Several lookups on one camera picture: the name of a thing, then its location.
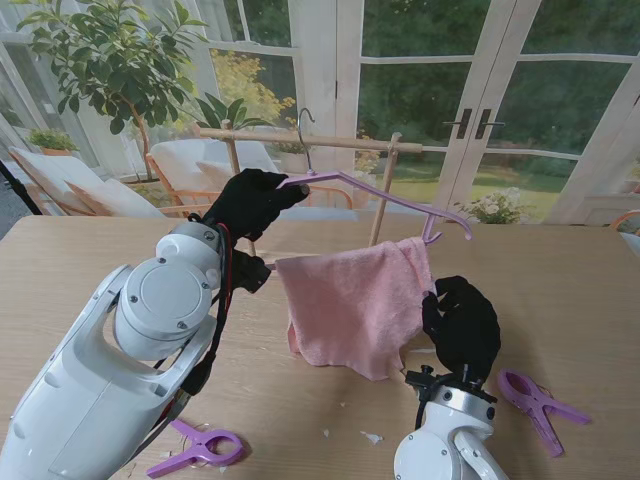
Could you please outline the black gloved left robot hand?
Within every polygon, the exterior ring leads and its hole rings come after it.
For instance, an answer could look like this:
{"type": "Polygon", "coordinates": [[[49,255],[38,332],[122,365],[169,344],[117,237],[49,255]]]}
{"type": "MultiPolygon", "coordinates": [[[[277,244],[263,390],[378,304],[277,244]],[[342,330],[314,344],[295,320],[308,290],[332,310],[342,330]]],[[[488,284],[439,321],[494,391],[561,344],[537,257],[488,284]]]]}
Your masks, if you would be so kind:
{"type": "Polygon", "coordinates": [[[224,186],[202,218],[206,225],[224,225],[233,243],[241,238],[258,240],[265,230],[289,209],[309,195],[306,185],[281,184],[285,174],[245,169],[224,186]]]}

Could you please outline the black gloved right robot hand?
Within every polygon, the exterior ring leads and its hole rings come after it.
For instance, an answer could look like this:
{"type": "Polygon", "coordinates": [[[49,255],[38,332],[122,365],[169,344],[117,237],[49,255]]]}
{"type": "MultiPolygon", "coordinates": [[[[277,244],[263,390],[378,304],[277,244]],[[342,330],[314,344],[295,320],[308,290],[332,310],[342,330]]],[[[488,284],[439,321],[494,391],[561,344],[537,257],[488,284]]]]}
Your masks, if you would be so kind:
{"type": "Polygon", "coordinates": [[[465,383],[484,384],[501,348],[491,302],[462,276],[440,278],[422,301],[422,322],[440,363],[465,383]]]}

